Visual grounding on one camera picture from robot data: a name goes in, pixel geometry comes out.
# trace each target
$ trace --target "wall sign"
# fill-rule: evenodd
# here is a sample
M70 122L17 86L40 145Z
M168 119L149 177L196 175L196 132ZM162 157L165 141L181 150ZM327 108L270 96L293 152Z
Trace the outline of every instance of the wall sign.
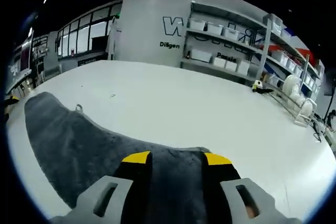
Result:
M182 36L183 18L181 17L162 17L164 33L169 36Z
M168 47L169 49L172 49L172 48L180 48L180 46L178 44L171 44L169 42L160 42L160 47Z
M234 62L234 63L237 62L236 58L233 58L232 56L229 57L229 56L226 56L226 55L222 55L220 52L217 53L217 57L228 60L228 61L231 61L231 62Z

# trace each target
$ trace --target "white bin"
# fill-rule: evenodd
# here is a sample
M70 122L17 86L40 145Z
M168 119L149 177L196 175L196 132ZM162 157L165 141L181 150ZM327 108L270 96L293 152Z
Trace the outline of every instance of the white bin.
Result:
M272 58L276 59L284 67L287 64L288 57L283 51L273 51Z
M200 60L203 62L210 62L212 54L210 52L203 52L197 49L191 50L191 58L194 60Z
M242 60L238 65L237 72L246 76L249 68L250 68L250 62Z
M238 40L238 34L239 32L235 29L231 29L229 27L224 27L224 36L226 38L232 39L232 40Z
M286 30L281 30L281 37L284 41L286 41L287 43L290 43L290 40L292 39L292 36L289 32L287 32Z
M305 84L307 84L310 87L310 82L312 81L312 78L310 75L307 73L306 78L305 78Z
M237 63L234 63L232 61L226 61L225 68L228 69L228 70L231 70L233 72L236 72Z
M271 20L271 27L272 27L272 32L275 33L278 36L281 36L281 31L282 31L282 19L277 17L275 14L270 13L267 14L263 17L263 23L267 25L267 20Z
M211 34L221 35L223 30L222 25L215 25L213 23L208 23L208 32Z
M302 68L300 68L298 65L295 66L295 69L294 69L294 74L297 76L297 77L301 77L301 74L302 74Z
M190 19L189 20L189 27L191 29L196 29L196 30L204 30L204 26L205 26L205 21L204 20L195 20L195 19Z
M225 63L226 63L225 59L222 59L222 58L219 58L219 57L216 57L214 59L214 66L216 66L216 67L223 68L223 67L225 67Z
M287 60L286 67L287 67L287 69L288 69L289 71L294 72L294 70L295 70L295 66L296 66L296 64L295 64L294 61L292 61L291 59L288 59L288 60Z
M310 82L309 82L309 87L312 89L315 85L315 81L313 78L310 79Z

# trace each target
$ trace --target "metal shelving unit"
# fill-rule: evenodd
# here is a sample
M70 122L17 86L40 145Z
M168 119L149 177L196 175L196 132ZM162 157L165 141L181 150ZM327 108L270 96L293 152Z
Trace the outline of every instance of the metal shelving unit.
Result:
M191 10L192 10L192 12L202 13L202 14L206 14L206 15L212 15L212 16L215 16L215 17L219 17L219 18L223 18L223 19L226 19L226 20L233 21L237 24L240 24L242 26L250 28L255 32L250 45L246 45L246 44L241 43L240 41L231 40L231 39L228 39L224 36L220 36L220 35L216 35L216 34L210 34L206 31L195 30L195 29L190 29L190 28L186 29L186 36L188 36L188 34L197 34L197 35L200 35L200 36L211 37L211 38L214 38L214 39L229 42L229 43L231 43L231 44L233 44L237 47L244 48L252 54L261 55L260 65L259 65L258 72L257 72L257 75L256 75L255 79L260 79L261 78L261 74L264 70L266 60L272 61L273 63L280 66L281 69L284 70L285 73L293 74L292 71L289 71L287 68L280 65L279 62L277 62L276 60L274 60L274 59L272 59L271 57L268 56L268 48L269 48L269 44L270 44L271 41L276 43L277 45L279 45L281 48L283 48L285 51L287 51L289 54L291 54L295 59L297 59L303 65L304 71L303 71L303 74L302 74L301 86L305 85L309 90L311 90L311 88L304 83L304 79L306 78L307 71L310 72L314 77L320 78L316 69L309 63L308 58L305 58L295 47L291 46L288 42L283 40L283 38L274 34L271 31L271 21L270 20L268 20L268 24L265 25L265 24L255 20L253 18L250 18L250 17L248 17L244 14L240 14L240 13L235 12L233 10L230 10L230 9L227 9L227 8L221 8L221 7L217 7L217 6L212 6L212 5L208 5L208 4L203 4L203 3L197 3L195 1L191 2ZM264 42L263 50L260 50L258 48L253 47L257 33L265 36L265 42Z
M285 51L291 54L295 59L297 59L303 66L306 64L306 59L304 56L295 48L288 44L283 38L276 35L275 33L271 33L271 40L282 47ZM316 78L320 78L316 69L308 62L309 72L312 73Z
M245 75L240 74L238 72L230 71L226 68L220 68L220 67L214 66L210 63L202 62L202 61L199 61L199 60L182 59L181 64L184 64L184 63L199 66L199 67L206 67L206 68L210 68L210 69L217 70L217 71L220 71L220 72L228 73L228 74L231 74L231 75L239 77L239 78L243 78L243 79L248 80L248 81L255 81L255 78L253 78L253 77L245 76Z
M253 30L267 30L267 26L263 23L250 18L244 14L237 13L230 9L223 9L212 5L206 5L202 3L192 2L192 11L204 14L210 14L215 17L232 20L240 25L249 27Z
M267 60L271 61L272 63L276 64L277 66L279 66L282 70L284 70L286 73L288 74L294 74L294 72L290 71L288 68L286 68L285 66L281 65L279 61L277 61L276 59L272 58L271 56L267 56ZM309 87L306 83L302 82L302 84L304 86L306 86L310 91L312 91L311 87Z
M191 33L191 34L197 34L197 35L204 36L204 37L210 37L210 38L218 39L218 40L225 41L225 42L229 42L232 45L235 45L237 47L246 49L246 50L248 50L248 51L250 51L254 54L260 54L260 55L263 54L262 50L260 50L258 48L255 48L255 47L252 47L250 45L244 44L244 43L242 43L238 40L233 40L233 39L226 38L222 35L212 34L212 33L209 33L207 31L201 31L201 30L196 30L196 29L191 29L191 28L187 28L186 32Z

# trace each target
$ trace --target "white storage box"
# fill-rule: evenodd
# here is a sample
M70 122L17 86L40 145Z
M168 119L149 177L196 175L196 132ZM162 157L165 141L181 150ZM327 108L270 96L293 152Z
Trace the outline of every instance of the white storage box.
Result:
M224 36L232 40L238 40L239 32L235 29L224 27Z
M286 30L281 30L281 37L283 38L284 41L287 43L290 43L290 40L292 39L292 36L287 32Z
M216 67L223 68L223 67L225 67L225 63L226 63L225 59L222 59L222 58L219 58L219 57L216 57L214 59L214 66L216 66Z
M271 27L272 27L272 32L275 33L278 36L281 36L281 31L282 31L282 19L277 17L275 14L270 13L267 14L263 17L263 23L267 25L267 20L271 20Z
M310 86L310 82L312 81L312 77L307 73L305 78L305 84Z
M190 19L189 20L189 27L191 29L196 29L196 30L204 30L204 26L205 26L205 21L204 20L195 20L195 19Z
M215 25L213 23L208 23L208 32L211 34L221 35L223 30L222 25Z
M212 54L210 52L203 52L197 49L191 50L191 58L194 60L200 60L204 62L210 62Z
M315 85L315 81L313 78L310 79L310 82L309 82L309 87L313 88Z
M284 67L286 66L288 57L283 51L273 51L272 57L276 59Z
M324 66L323 65L317 65L316 66L316 71L319 74L319 77L322 77L324 74Z
M296 64L295 64L294 61L292 61L291 59L288 58L286 67L289 71L294 72Z
M246 76L249 68L250 68L250 62L242 60L238 65L237 72Z
M297 76L297 77L301 77L301 74L302 74L302 68L300 68L298 65L295 66L295 69L294 69L294 74Z
M281 79L279 79L279 77L277 77L274 74L267 74L267 79L266 82L277 87L278 86L278 82L281 81Z
M225 68L228 69L228 70L231 70L233 72L236 72L237 63L234 63L232 61L226 61Z

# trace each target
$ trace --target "yellow object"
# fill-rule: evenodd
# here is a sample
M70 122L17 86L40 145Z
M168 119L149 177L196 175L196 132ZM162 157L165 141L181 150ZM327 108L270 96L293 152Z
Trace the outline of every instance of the yellow object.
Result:
M124 158L122 161L127 163L145 164L148 154L150 154L150 151L133 153Z
M205 156L208 160L209 165L229 165L232 164L230 160L225 157L213 154L213 153L205 153Z

